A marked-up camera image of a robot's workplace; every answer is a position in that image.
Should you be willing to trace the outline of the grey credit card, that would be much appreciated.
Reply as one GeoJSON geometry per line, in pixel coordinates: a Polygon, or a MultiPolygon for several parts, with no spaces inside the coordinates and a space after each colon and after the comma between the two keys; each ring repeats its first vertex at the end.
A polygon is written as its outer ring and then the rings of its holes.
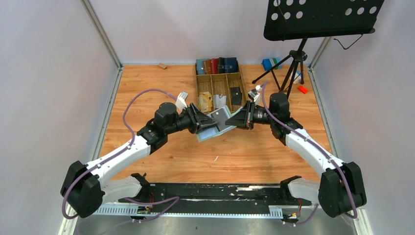
{"type": "Polygon", "coordinates": [[[213,107],[220,109],[227,105],[227,96],[223,94],[215,94],[213,96],[213,107]]]}

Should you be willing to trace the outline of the green card holder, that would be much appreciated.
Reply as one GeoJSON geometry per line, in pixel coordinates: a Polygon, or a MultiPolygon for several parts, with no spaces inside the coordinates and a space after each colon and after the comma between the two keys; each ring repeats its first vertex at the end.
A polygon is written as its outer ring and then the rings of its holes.
{"type": "MultiPolygon", "coordinates": [[[[229,118],[232,117],[233,114],[231,113],[230,109],[227,106],[224,106],[224,107],[228,110],[229,118]]],[[[235,128],[236,128],[236,126],[232,126],[231,128],[225,129],[224,131],[219,131],[217,129],[217,125],[216,125],[215,127],[209,128],[209,129],[207,129],[207,130],[205,130],[205,131],[197,134],[196,135],[197,136],[197,140],[198,140],[198,142],[203,142],[203,141],[206,141],[208,139],[211,139],[211,138],[220,136],[220,135],[222,135],[222,134],[224,134],[224,133],[226,133],[226,132],[228,132],[228,131],[230,131],[232,129],[235,129],[235,128]]]]}

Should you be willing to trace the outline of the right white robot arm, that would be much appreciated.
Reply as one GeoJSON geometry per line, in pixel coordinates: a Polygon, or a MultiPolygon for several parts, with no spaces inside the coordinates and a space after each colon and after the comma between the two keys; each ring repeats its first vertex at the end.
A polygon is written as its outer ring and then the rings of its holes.
{"type": "Polygon", "coordinates": [[[281,181],[283,199],[305,199],[319,204],[333,218],[342,214],[356,218],[357,208],[367,203],[360,167],[355,162],[346,163],[315,142],[290,116],[286,94],[271,94],[269,106],[248,101],[226,124],[247,130],[255,124],[268,124],[273,136],[299,154],[319,175],[319,182],[300,176],[281,181]]]}

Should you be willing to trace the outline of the dark card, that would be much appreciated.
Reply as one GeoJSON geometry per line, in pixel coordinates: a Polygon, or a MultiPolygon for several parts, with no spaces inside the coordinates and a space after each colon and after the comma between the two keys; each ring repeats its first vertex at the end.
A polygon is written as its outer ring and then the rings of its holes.
{"type": "Polygon", "coordinates": [[[226,121],[229,119],[229,113],[225,107],[213,111],[210,116],[217,121],[217,129],[219,131],[224,131],[232,127],[226,124],[226,121]]]}

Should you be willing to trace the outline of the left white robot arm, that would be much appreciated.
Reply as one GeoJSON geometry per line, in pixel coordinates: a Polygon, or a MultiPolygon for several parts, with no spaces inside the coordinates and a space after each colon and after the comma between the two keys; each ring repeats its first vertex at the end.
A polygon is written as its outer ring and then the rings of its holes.
{"type": "Polygon", "coordinates": [[[160,149],[167,143],[168,135],[183,130],[198,134],[216,124],[215,119],[202,113],[194,104],[178,113],[175,104],[162,103],[154,118],[133,133],[125,144],[100,159],[86,164],[75,161],[69,166],[60,191],[64,217],[86,218],[105,203],[138,196],[143,189],[143,177],[133,174],[117,181],[112,181],[112,177],[160,149]]]}

